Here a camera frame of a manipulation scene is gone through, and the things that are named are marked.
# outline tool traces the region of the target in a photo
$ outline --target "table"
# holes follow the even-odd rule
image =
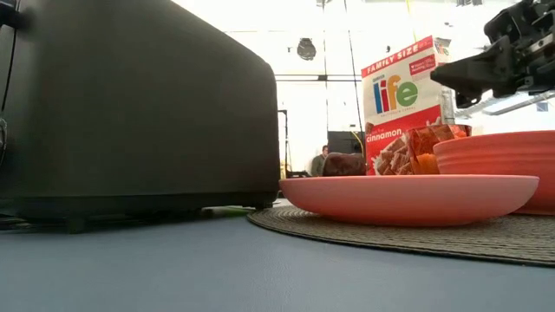
[[[290,237],[244,216],[0,232],[2,311],[550,311],[555,270]]]

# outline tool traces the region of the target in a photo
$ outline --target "woven placemat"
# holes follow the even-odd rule
[[[345,224],[286,206],[248,218],[270,230],[340,244],[555,267],[555,217],[512,215],[458,227],[408,228]]]

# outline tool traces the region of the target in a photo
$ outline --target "cereal box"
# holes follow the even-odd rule
[[[362,70],[368,175],[413,174],[403,134],[454,123],[452,91],[430,79],[448,44],[429,36]]]

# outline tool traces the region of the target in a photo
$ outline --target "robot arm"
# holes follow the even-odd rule
[[[486,51],[447,63],[431,78],[455,90],[458,108],[478,103],[492,89],[496,98],[555,88],[555,2],[522,0],[502,10],[484,27]]]

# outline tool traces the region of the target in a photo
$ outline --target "person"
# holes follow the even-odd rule
[[[322,146],[322,153],[312,159],[312,166],[310,167],[310,175],[312,177],[322,177],[323,162],[328,157],[328,146]]]

